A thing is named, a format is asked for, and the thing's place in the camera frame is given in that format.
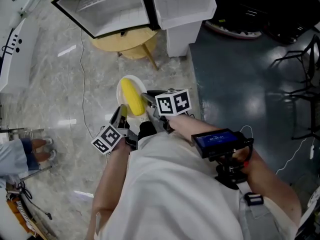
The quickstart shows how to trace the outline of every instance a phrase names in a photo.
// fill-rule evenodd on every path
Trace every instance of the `small screen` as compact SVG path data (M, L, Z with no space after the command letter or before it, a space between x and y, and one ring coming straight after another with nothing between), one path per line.
M222 143L233 142L238 138L229 131L197 137L196 140L203 147L210 147Z

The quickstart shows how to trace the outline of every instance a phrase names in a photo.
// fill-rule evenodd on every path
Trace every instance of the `person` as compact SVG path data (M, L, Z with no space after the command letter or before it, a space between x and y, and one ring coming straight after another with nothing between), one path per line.
M19 179L18 174L38 170L40 162L52 161L57 155L56 150L50 153L34 153L33 150L53 143L52 138L19 138L0 144L0 188L13 188Z
M190 144L191 135L219 128L185 114L167 119L173 133L154 134L151 122L143 122L138 150L121 139L112 151L93 198L87 240L244 239L239 190L217 181L217 164ZM248 154L244 148L234 158L244 161ZM252 192L263 196L281 239L294 239L301 205L293 189L255 150L242 172Z

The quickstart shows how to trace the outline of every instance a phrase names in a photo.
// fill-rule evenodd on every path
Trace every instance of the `yellow corn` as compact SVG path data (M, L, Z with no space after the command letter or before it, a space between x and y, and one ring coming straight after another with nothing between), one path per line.
M123 78L121 80L121 88L132 113L135 116L142 115L145 112L145 106L130 79Z

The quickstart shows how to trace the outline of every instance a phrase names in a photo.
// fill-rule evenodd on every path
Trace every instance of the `gray floor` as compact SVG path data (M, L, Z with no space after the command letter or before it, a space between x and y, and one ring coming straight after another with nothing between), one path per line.
M289 50L303 50L313 34L310 30L294 45L284 46L265 34L246 41L201 28L196 43L190 46L202 118L233 131L251 126L254 148L274 171L299 147L301 140L291 140L294 131L296 136L307 133L310 105L286 94L304 87L299 83L305 79L299 61L270 65ZM243 133L251 136L248 127ZM317 174L318 156L309 160L312 141L307 139L294 160L279 172L282 179L293 183L304 173Z
M56 9L41 0L30 15L40 30L33 52L29 87L15 95L1 94L2 127L44 128L42 136L54 140L58 152L55 167L26 181L34 202L52 214L42 216L58 239L84 239L91 214L93 194L106 166L106 159L91 144L82 111L92 135L106 125L118 107L116 89L125 75L135 75L147 90L189 89L193 113L200 115L197 87L187 58L169 58L166 35L157 35L152 55L155 71L147 58L130 60L115 52L95 48L89 36ZM73 45L70 53L58 54Z

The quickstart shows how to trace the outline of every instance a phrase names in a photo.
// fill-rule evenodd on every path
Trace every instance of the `wooden table leg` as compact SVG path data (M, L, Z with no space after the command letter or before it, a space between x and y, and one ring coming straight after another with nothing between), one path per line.
M142 48L143 48L146 56L148 57L148 59L150 60L150 62L152 63L152 65L154 66L154 68L155 68L156 70L158 70L157 64L155 63L155 60L154 60L154 58L152 57L151 53L149 52L147 46L146 46L145 44L142 44L141 46L142 46Z

